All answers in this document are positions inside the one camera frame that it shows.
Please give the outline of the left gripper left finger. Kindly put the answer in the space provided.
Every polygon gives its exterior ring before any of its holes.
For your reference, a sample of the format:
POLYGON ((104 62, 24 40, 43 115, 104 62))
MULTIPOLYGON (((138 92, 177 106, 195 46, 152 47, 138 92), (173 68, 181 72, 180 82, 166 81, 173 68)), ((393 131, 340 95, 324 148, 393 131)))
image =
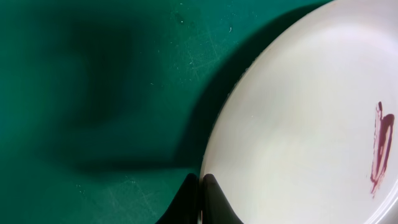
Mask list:
POLYGON ((198 223, 198 177, 189 173, 156 224, 198 223))

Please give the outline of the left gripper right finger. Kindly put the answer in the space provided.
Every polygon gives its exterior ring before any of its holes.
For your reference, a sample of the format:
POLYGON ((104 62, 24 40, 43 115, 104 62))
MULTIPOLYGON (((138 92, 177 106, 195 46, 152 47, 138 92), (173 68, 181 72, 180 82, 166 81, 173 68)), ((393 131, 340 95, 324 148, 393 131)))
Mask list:
POLYGON ((205 175, 202 187, 202 224, 243 224, 229 204, 214 175, 205 175))

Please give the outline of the white pink round plate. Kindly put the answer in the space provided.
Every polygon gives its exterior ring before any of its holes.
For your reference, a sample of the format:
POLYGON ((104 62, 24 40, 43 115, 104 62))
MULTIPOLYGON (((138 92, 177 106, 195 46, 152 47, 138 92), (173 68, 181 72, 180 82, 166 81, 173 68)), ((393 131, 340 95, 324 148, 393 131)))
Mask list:
POLYGON ((397 0, 332 1, 278 36, 201 172, 244 223, 396 223, 397 0))

